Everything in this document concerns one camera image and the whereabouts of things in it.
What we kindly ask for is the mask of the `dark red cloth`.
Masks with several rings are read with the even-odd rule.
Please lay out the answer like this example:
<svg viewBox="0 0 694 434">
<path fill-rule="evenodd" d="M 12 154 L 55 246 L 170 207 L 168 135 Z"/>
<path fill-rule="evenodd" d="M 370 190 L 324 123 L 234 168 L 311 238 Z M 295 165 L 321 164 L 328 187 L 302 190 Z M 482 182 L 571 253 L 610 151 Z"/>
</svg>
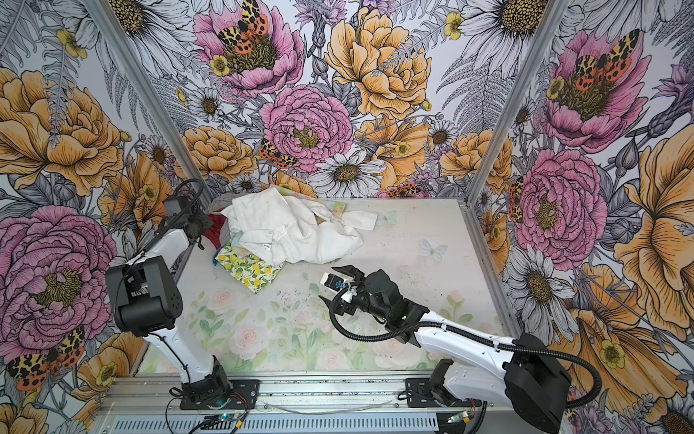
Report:
<svg viewBox="0 0 694 434">
<path fill-rule="evenodd" d="M 222 247 L 222 229 L 226 224 L 226 217 L 220 213 L 208 213 L 207 217 L 211 221 L 211 228 L 204 233 L 204 237 L 209 240 L 216 249 Z"/>
</svg>

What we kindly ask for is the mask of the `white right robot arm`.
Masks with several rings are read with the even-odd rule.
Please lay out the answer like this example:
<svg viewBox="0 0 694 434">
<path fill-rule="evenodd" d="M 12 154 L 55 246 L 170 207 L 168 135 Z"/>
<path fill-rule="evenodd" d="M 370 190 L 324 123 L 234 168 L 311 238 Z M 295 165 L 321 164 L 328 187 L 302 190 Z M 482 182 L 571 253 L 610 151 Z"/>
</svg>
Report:
<svg viewBox="0 0 694 434">
<path fill-rule="evenodd" d="M 442 406 L 485 401 L 511 407 L 534 428 L 560 431 L 571 378 L 535 336 L 484 334 L 402 296 L 379 269 L 335 267 L 321 278 L 334 328 L 357 342 L 397 341 L 441 356 L 424 396 Z"/>
</svg>

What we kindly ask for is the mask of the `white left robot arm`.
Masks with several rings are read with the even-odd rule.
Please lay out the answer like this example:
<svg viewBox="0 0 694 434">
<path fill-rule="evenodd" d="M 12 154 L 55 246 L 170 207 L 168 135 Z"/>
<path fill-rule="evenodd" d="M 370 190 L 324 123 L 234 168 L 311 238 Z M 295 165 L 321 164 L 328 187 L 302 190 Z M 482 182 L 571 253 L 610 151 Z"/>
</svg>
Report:
<svg viewBox="0 0 694 434">
<path fill-rule="evenodd" d="M 175 395 L 183 403 L 220 409 L 231 399 L 231 385 L 217 358 L 179 324 L 184 300 L 171 273 L 179 257 L 211 228 L 211 220 L 195 199 L 183 195 L 166 199 L 164 209 L 164 233 L 106 273 L 113 318 L 120 331 L 146 339 L 176 368 L 182 386 Z"/>
</svg>

